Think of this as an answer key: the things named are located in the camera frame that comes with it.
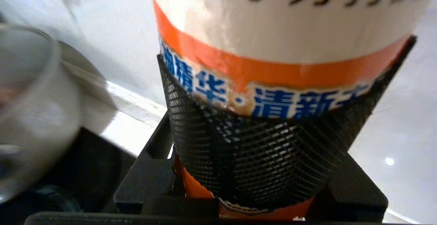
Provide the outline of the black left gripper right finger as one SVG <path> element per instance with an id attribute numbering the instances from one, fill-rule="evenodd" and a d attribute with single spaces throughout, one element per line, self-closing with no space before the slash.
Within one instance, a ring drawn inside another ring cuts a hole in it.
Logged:
<path id="1" fill-rule="evenodd" d="M 309 222 L 381 223 L 388 199 L 347 154 L 328 184 L 315 196 Z"/>

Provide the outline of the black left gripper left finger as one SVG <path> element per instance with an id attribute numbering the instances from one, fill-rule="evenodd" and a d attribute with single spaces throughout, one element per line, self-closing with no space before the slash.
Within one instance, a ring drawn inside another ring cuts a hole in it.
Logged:
<path id="1" fill-rule="evenodd" d="M 145 147 L 114 193 L 119 213 L 140 214 L 161 196 L 184 196 L 168 113 L 165 113 Z"/>

